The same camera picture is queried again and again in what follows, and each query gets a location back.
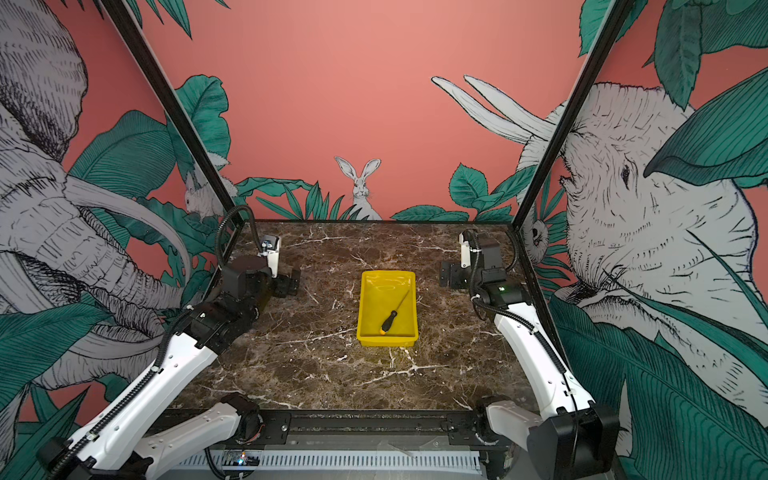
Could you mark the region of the black yellow screwdriver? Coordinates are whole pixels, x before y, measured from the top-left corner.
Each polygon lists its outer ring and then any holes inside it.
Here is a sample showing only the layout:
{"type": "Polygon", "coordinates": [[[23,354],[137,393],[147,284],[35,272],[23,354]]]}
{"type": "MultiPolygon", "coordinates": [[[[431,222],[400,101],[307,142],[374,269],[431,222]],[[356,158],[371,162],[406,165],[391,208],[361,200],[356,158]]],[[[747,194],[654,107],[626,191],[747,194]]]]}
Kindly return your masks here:
{"type": "Polygon", "coordinates": [[[407,291],[404,293],[404,295],[403,295],[403,297],[401,298],[401,300],[400,300],[400,301],[398,302],[398,304],[396,305],[396,307],[395,307],[395,308],[393,308],[393,309],[390,311],[390,313],[389,313],[389,315],[387,316],[387,318],[386,318],[386,319],[383,321],[383,323],[381,324],[380,330],[379,330],[379,333],[380,333],[381,335],[386,335],[386,334],[389,332],[389,330],[391,329],[391,327],[392,327],[392,325],[393,325],[393,323],[394,323],[394,320],[395,320],[395,318],[397,317],[397,315],[398,315],[398,313],[399,313],[399,309],[400,309],[400,307],[403,305],[403,303],[405,302],[405,300],[408,298],[409,294],[410,294],[410,290],[407,290],[407,291]]]}

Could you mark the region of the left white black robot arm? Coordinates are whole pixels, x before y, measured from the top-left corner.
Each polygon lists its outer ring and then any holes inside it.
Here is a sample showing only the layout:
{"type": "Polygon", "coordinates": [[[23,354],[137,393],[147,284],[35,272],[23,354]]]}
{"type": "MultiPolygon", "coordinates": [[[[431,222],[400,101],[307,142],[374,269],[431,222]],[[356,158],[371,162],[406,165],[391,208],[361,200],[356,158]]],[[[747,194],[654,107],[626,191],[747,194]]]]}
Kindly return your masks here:
{"type": "Polygon", "coordinates": [[[259,407],[239,393],[158,436],[146,433],[199,373],[252,329],[271,298],[297,294],[300,270],[279,273],[277,257],[246,255],[224,265],[219,292],[185,308],[139,378],[86,426],[38,450],[47,478],[155,479],[185,455],[219,441],[256,439],[262,428],[259,407]]]}

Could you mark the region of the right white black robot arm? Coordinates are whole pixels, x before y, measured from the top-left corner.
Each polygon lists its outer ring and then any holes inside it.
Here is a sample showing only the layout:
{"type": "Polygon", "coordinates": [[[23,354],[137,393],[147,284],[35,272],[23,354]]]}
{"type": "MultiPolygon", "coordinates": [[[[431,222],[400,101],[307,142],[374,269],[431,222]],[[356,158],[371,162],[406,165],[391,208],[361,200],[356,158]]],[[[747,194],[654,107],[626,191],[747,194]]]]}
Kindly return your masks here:
{"type": "Polygon", "coordinates": [[[512,280],[500,244],[467,229],[461,260],[441,266],[440,283],[465,289],[476,316],[491,322],[512,348],[534,394],[537,412],[502,396],[485,397],[474,430],[486,444],[526,451],[541,479],[582,479],[608,472],[620,429],[617,414],[595,402],[547,335],[532,297],[512,280]]]}

